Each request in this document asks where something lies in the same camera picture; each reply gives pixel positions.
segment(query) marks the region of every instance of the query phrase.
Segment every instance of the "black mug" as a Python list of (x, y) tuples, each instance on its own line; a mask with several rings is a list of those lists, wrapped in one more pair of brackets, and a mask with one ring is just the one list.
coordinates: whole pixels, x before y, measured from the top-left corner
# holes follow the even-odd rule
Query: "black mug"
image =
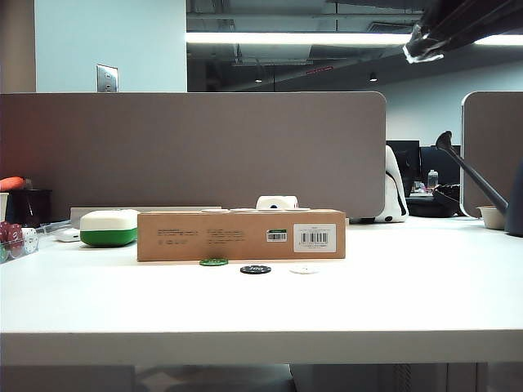
[(49, 189), (18, 189), (9, 191), (6, 221), (25, 227), (39, 227), (51, 222), (51, 191)]

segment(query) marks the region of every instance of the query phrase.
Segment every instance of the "white bowl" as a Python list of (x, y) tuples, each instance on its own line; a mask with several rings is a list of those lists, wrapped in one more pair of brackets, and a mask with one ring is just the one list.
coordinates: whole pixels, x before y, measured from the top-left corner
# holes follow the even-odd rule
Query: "white bowl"
[(505, 230), (505, 217), (494, 206), (478, 207), (487, 229)]

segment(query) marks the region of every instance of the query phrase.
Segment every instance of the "ceiling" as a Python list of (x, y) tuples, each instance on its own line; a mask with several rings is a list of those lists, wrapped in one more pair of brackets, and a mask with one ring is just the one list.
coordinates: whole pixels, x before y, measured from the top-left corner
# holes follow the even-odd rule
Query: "ceiling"
[[(410, 33), (431, 0), (186, 0), (187, 31)], [(445, 65), (409, 68), (401, 47), (354, 48), (311, 45), (187, 44), (190, 91), (306, 90), (326, 78), (346, 88), (364, 88), (369, 72), (392, 81), (423, 72), (478, 66), (488, 49), (465, 48)], [(514, 57), (496, 51), (497, 60)], [(192, 81), (205, 83), (195, 86)]]

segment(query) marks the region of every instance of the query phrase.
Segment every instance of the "clear plastic container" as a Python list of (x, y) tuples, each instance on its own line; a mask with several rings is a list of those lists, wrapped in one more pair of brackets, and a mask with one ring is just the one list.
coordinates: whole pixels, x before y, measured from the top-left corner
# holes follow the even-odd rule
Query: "clear plastic container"
[(438, 186), (438, 172), (430, 170), (427, 177), (427, 190), (432, 193), (434, 188)]
[(0, 264), (38, 250), (38, 232), (32, 227), (0, 222)]

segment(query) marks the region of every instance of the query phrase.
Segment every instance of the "fluorescent light fixture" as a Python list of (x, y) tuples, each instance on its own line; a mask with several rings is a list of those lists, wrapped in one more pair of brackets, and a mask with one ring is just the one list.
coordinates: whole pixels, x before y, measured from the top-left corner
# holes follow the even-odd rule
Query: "fluorescent light fixture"
[(404, 45), (410, 34), (380, 33), (186, 33), (188, 43), (265, 45)]
[(500, 34), (477, 40), (478, 45), (498, 45), (498, 46), (521, 46), (523, 45), (523, 35)]

